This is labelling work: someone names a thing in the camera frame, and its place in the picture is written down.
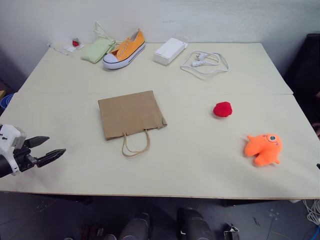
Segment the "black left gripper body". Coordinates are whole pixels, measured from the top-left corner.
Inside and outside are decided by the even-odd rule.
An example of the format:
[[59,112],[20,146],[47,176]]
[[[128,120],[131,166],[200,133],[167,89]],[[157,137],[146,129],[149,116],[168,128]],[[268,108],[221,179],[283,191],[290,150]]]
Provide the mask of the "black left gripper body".
[[31,156],[31,148],[34,148],[36,146],[36,140],[28,139],[22,144],[21,148],[15,148],[13,150],[13,157],[18,165],[20,172],[25,172],[26,170],[29,170],[34,166],[39,167],[38,159]]

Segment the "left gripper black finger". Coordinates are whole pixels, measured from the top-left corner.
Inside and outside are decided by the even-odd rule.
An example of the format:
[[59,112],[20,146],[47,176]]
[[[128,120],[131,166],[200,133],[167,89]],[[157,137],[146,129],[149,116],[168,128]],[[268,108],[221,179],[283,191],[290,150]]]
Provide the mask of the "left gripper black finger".
[[65,148],[56,149],[56,150],[53,150],[51,152],[48,152],[46,155],[37,158],[36,165],[37,165],[38,168],[41,168],[41,167],[43,167],[43,166],[45,166],[45,165],[57,160],[65,152],[66,152]]
[[24,146],[28,149],[35,148],[37,146],[42,145],[45,141],[49,140],[50,138],[48,136],[35,136],[32,138],[29,138],[24,141]]

